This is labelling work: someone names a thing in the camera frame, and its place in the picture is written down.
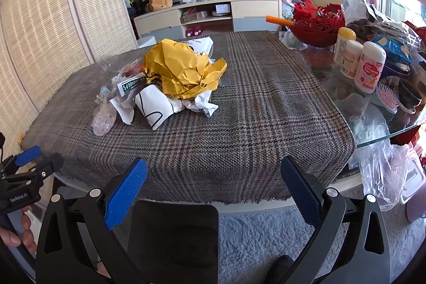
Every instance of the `white plastic bottle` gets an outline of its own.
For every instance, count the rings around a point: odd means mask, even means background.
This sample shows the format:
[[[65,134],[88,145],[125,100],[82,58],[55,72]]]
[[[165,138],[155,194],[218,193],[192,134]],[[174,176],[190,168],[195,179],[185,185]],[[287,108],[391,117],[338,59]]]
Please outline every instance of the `white plastic bottle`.
[[[361,54],[363,53],[363,44],[354,41],[348,40],[346,43],[345,53],[343,54],[343,64],[340,67],[340,72],[350,78],[355,78],[355,74],[357,73],[359,59],[361,58]]]
[[[356,40],[356,38],[357,35],[352,29],[347,27],[339,28],[337,32],[336,48],[334,49],[334,61],[336,64],[341,65],[343,63],[343,54],[348,40]]]
[[[386,52],[379,45],[367,41],[359,59],[355,85],[364,93],[372,93],[376,89],[386,60]]]

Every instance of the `printed label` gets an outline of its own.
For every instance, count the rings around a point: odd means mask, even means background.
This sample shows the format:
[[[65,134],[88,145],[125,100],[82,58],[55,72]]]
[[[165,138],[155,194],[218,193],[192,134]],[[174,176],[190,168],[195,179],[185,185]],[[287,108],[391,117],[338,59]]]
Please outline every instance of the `printed label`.
[[[358,65],[359,56],[354,55],[353,53],[350,53],[349,51],[345,50],[345,53],[343,55],[343,64],[340,68],[342,74],[353,79],[355,77],[355,74],[357,73]]]
[[[338,64],[343,64],[343,55],[346,50],[346,43],[347,43],[346,40],[341,40],[340,44],[337,44],[335,62]]]
[[[27,193],[23,193],[22,195],[18,195],[18,196],[15,196],[14,198],[10,199],[10,202],[18,201],[18,200],[23,199],[24,197],[27,197],[27,196],[28,196]]]
[[[357,71],[355,79],[361,82],[364,88],[374,90],[382,73],[383,64],[367,57],[365,54],[362,54],[359,63],[362,64],[362,69]]]
[[[141,83],[146,82],[146,75],[144,73],[139,73],[138,75],[135,75],[127,80],[124,80],[117,84],[117,89],[120,92],[120,95],[124,97],[124,95],[131,91],[136,86],[140,85]]]

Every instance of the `box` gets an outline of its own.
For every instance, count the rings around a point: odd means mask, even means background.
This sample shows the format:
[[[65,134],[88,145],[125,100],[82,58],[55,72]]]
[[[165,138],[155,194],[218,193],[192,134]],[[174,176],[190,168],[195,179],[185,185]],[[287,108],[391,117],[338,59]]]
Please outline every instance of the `box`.
[[[216,4],[216,12],[218,14],[230,13],[231,5],[230,4]]]
[[[188,23],[191,21],[203,19],[204,17],[207,17],[207,11],[199,11],[197,13],[183,15],[181,17],[181,23]]]
[[[208,36],[207,38],[199,38],[185,41],[184,43],[188,44],[194,52],[198,54],[203,54],[204,52],[209,55],[209,58],[212,57],[213,53],[213,40]]]

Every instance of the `white cabinet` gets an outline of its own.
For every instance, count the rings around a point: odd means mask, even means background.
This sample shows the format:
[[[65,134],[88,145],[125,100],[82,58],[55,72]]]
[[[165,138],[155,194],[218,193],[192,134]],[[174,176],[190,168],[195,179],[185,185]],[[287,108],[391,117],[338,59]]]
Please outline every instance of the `white cabinet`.
[[[231,15],[213,17],[211,11],[218,4],[231,4]],[[186,8],[196,7],[198,11],[206,10],[209,15],[203,19],[194,20],[193,23],[182,24],[180,18]],[[185,37],[189,27],[203,26],[204,34],[215,32],[240,32],[251,30],[270,30],[277,32],[280,26],[267,23],[267,15],[282,17],[281,0],[208,0],[188,4],[175,5],[144,14],[135,18],[138,36],[154,36],[157,41],[164,38],[178,40]]]

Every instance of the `gripper logo text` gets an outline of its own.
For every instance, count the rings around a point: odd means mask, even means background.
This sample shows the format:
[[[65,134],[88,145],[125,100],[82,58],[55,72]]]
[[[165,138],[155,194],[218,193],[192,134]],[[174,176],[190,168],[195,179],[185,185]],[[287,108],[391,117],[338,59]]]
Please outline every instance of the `gripper logo text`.
[[[28,196],[27,193],[23,193],[22,195],[18,195],[18,196],[15,196],[13,199],[10,199],[10,202],[18,201],[18,200],[23,199],[24,197],[27,197],[27,196]]]

